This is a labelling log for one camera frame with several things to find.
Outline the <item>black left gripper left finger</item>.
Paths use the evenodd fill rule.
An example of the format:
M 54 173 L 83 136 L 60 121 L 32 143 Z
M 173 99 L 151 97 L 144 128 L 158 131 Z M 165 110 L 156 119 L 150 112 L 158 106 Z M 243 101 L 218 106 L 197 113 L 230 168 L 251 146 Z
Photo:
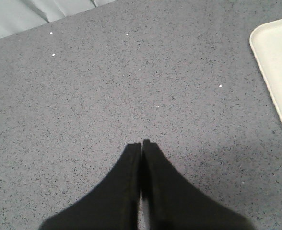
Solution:
M 86 196 L 45 220 L 42 230 L 136 230 L 141 144 L 125 146 L 112 170 Z

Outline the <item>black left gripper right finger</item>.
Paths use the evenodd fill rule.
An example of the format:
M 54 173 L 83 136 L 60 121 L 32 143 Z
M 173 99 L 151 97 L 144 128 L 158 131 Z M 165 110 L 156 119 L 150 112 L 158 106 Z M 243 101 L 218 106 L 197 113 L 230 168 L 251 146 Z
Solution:
M 188 182 L 159 146 L 144 140 L 141 192 L 151 230 L 253 230 L 244 216 L 224 207 Z

